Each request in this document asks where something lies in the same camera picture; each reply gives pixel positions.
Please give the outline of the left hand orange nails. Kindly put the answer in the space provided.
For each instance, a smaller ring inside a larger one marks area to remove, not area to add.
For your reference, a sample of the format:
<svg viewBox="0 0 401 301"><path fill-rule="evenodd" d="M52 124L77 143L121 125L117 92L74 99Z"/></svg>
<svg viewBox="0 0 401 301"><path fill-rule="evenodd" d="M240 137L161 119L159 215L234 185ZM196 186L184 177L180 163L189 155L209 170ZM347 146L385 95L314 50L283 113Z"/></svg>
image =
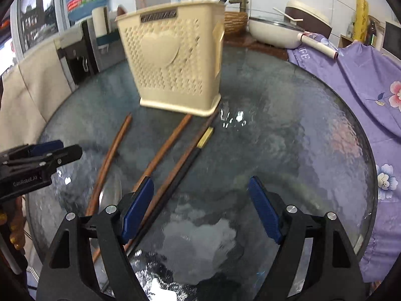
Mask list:
<svg viewBox="0 0 401 301"><path fill-rule="evenodd" d="M1 225L7 225L10 229L8 240L16 250L22 250L25 246L25 217L22 210L23 197L19 196L14 200L14 209L4 211L1 209Z"/></svg>

